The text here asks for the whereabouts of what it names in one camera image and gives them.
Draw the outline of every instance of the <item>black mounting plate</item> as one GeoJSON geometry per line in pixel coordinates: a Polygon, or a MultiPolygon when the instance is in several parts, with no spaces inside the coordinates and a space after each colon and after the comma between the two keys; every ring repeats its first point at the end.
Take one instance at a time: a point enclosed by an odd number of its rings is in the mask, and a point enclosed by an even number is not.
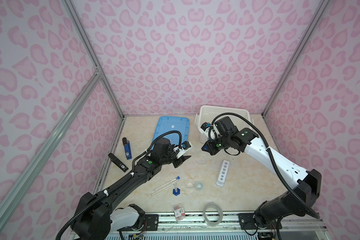
{"type": "Polygon", "coordinates": [[[237,214],[239,217],[239,223],[241,230],[256,230],[256,225],[254,224],[253,214],[237,214]]]}
{"type": "MultiPolygon", "coordinates": [[[[158,215],[157,214],[145,214],[144,221],[147,222],[147,231],[157,231],[158,226],[158,215]]],[[[120,230],[124,231],[134,231],[131,227],[121,228],[120,230]]]]}

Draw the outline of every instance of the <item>blue hexagonal base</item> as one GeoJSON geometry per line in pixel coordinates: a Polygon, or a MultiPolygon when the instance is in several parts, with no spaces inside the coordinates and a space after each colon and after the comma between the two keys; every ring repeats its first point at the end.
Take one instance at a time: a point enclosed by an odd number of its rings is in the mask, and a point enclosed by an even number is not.
{"type": "Polygon", "coordinates": [[[177,189],[177,192],[175,192],[175,190],[173,190],[173,192],[172,192],[175,196],[177,196],[177,195],[179,195],[180,194],[180,189],[178,188],[177,189]]]}

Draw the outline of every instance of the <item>roll of clear tape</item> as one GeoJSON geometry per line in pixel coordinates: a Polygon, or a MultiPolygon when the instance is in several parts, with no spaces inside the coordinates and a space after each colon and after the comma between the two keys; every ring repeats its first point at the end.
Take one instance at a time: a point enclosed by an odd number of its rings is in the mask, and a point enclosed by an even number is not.
{"type": "Polygon", "coordinates": [[[208,226],[216,227],[223,220],[223,210],[216,203],[209,202],[205,205],[205,207],[203,209],[203,220],[208,226]],[[205,211],[206,211],[206,209],[209,209],[209,208],[216,209],[217,212],[219,213],[219,219],[216,222],[212,222],[212,221],[208,220],[208,218],[206,217],[205,211]]]}

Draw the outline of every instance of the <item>small packet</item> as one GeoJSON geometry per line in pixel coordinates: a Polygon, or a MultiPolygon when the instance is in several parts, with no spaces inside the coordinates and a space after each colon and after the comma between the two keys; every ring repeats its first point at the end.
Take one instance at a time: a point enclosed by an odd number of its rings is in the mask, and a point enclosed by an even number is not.
{"type": "Polygon", "coordinates": [[[173,206],[173,213],[175,214],[176,221],[180,221],[185,218],[185,211],[183,204],[177,204],[173,206]]]}

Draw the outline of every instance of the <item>blue tray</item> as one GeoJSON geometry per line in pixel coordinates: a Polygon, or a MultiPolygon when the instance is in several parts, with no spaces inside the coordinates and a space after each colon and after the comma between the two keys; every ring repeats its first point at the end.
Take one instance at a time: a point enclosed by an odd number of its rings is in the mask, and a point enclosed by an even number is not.
{"type": "MultiPolygon", "coordinates": [[[[181,118],[181,117],[161,117],[158,120],[154,137],[152,141],[160,136],[163,133],[177,130],[181,132],[182,135],[182,143],[188,140],[188,132],[189,132],[189,119],[181,118]]],[[[179,144],[179,135],[176,133],[169,134],[165,136],[165,138],[171,141],[171,144],[178,145],[179,144]]]]}

